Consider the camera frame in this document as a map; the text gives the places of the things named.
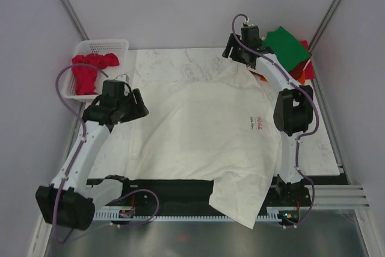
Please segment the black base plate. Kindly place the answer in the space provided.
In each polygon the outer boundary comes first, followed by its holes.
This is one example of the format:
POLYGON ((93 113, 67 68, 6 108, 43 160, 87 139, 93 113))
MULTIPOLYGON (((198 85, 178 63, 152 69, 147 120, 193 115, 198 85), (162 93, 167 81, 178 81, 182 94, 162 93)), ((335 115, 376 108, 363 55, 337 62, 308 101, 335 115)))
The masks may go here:
MULTIPOLYGON (((117 177, 118 181, 123 181, 122 197, 138 189, 147 189, 153 191, 160 201, 159 209, 166 212, 207 212, 210 209, 216 210, 209 205, 209 198, 213 190, 213 181, 198 180, 137 180, 130 181, 127 178, 117 177)), ((155 212, 156 200, 148 192, 134 193, 123 200, 113 200, 104 206, 130 206, 132 209, 144 208, 146 211, 155 212)), ((303 187, 297 194, 289 194, 281 199, 275 186, 269 188, 261 210, 271 207, 295 207, 304 208, 310 206, 311 198, 309 190, 303 187)))

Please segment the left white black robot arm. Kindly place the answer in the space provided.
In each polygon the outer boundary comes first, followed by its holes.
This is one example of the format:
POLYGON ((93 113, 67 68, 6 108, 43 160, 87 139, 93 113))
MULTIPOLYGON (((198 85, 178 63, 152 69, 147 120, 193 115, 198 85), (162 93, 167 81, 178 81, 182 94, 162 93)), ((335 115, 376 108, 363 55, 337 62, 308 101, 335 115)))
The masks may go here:
POLYGON ((88 188, 87 180, 96 157, 115 125, 149 114, 141 92, 118 80, 103 82, 102 92, 84 110, 81 130, 61 170, 48 186, 38 187, 35 198, 46 223, 86 230, 95 212, 116 201, 125 205, 132 190, 108 176, 88 188))

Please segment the folded dark red t-shirt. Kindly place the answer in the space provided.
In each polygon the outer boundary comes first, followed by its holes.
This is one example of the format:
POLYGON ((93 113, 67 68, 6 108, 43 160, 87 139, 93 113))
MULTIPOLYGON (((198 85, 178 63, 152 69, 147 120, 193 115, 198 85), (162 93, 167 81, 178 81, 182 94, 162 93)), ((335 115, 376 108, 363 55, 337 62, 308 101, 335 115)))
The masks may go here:
POLYGON ((303 70, 306 63, 307 63, 307 60, 304 60, 300 62, 298 65, 296 65, 295 68, 289 72, 290 76, 296 80, 300 79, 303 74, 303 70))

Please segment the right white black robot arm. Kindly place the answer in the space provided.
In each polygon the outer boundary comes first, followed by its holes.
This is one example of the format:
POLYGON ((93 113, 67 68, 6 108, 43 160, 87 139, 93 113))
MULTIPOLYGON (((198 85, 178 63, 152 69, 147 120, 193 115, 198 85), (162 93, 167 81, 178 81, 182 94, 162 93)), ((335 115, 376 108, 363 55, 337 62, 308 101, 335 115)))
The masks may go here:
POLYGON ((276 199, 284 206, 312 203, 303 174, 299 173, 299 145, 313 122, 313 89, 301 85, 283 68, 270 48, 262 46, 259 28, 243 23, 240 35, 229 36, 222 54, 262 75, 277 92, 273 121, 282 140, 282 162, 277 174, 276 199))

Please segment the folded orange t-shirt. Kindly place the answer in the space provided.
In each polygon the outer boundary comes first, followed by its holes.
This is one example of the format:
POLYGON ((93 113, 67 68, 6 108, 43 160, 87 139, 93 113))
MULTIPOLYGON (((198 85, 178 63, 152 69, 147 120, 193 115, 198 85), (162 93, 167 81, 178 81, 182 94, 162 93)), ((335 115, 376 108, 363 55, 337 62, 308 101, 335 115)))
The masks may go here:
MULTIPOLYGON (((252 74, 258 76, 261 81, 267 82, 267 80, 261 74, 256 73, 256 72, 252 72, 252 74)), ((294 79, 297 80, 301 85, 305 85, 306 72, 303 70, 302 73, 300 75, 298 75, 297 77, 295 77, 294 79)))

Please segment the crumpled red t-shirt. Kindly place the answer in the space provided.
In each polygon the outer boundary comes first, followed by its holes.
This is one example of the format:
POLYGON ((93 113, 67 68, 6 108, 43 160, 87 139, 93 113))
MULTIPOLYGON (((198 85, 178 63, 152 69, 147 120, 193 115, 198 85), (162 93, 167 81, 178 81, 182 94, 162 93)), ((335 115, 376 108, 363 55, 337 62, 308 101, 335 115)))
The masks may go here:
MULTIPOLYGON (((72 64, 90 64, 100 70, 107 67, 116 67, 120 65, 118 57, 113 54, 88 54, 76 55, 72 58, 72 64)), ((72 67, 72 73, 76 79, 75 93, 77 95, 93 95, 96 94, 95 82, 98 75, 98 70, 88 66, 72 67)))

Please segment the right aluminium corner post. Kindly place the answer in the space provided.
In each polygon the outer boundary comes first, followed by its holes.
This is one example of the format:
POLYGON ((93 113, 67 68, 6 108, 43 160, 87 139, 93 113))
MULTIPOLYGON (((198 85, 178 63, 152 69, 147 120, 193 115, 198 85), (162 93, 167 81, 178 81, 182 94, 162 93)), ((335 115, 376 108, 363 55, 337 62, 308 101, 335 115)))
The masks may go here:
POLYGON ((314 36, 312 37, 312 39, 310 41, 310 45, 309 45, 310 52, 314 51, 317 43, 319 42, 319 39, 321 38, 321 36, 323 35, 324 31, 326 30, 328 24, 332 20, 334 14, 336 13, 337 9, 339 8, 341 2, 342 2, 342 0, 332 0, 331 1, 324 17, 322 18, 314 36))

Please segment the white coca-cola t-shirt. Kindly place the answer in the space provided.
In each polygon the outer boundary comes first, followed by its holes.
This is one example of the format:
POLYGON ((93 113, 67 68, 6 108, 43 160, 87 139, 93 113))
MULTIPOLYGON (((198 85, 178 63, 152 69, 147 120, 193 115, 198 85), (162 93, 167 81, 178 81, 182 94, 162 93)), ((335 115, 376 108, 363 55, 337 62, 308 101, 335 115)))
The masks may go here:
POLYGON ((129 179, 214 183, 211 207, 253 228, 281 156, 273 108, 243 65, 209 82, 141 81, 149 110, 134 121, 129 179))

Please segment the folded pink red t-shirt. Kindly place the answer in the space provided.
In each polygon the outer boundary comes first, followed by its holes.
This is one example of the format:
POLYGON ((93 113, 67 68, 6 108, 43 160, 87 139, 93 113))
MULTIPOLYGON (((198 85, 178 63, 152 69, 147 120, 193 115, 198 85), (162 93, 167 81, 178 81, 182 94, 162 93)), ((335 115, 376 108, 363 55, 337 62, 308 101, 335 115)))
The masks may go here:
POLYGON ((306 40, 300 41, 300 43, 307 49, 309 58, 302 61, 300 67, 303 69, 302 75, 304 80, 312 80, 315 78, 315 72, 312 64, 312 54, 309 52, 309 44, 306 40))

